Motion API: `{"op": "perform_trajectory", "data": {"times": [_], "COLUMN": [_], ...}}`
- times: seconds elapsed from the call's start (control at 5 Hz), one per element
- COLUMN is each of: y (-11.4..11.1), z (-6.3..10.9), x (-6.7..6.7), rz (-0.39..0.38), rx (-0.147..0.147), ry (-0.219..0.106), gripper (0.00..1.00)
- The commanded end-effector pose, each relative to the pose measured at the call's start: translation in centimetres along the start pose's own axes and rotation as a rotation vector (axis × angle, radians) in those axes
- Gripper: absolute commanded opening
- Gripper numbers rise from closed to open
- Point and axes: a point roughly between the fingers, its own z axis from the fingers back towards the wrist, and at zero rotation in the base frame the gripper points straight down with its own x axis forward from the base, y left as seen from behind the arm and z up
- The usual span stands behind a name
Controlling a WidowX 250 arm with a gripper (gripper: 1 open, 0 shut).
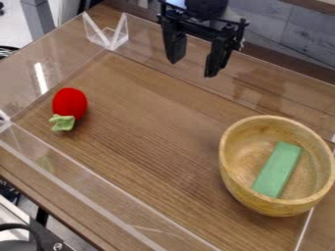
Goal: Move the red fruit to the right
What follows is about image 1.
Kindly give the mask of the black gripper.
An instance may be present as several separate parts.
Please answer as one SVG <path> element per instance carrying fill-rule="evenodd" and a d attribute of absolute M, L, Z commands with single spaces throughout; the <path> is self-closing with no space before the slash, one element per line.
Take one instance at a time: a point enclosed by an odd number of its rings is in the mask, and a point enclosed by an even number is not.
<path fill-rule="evenodd" d="M 245 17 L 229 7 L 228 1 L 161 1 L 160 18 L 175 22 L 163 22 L 163 37 L 168 61 L 175 64 L 185 55 L 185 33 L 212 39 L 207 56 L 204 77 L 213 77 L 227 66 L 233 50 L 243 44 L 244 28 L 249 25 Z"/>

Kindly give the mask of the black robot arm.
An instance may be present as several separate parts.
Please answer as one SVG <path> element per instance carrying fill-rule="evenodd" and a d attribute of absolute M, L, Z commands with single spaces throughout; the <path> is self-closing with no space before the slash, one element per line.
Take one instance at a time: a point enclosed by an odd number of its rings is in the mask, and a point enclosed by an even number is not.
<path fill-rule="evenodd" d="M 159 0 L 157 14 L 168 61 L 175 64 L 185 56 L 187 36 L 211 43 L 204 77 L 213 77 L 227 66 L 233 51 L 243 47 L 245 17 L 229 8 L 229 0 Z"/>

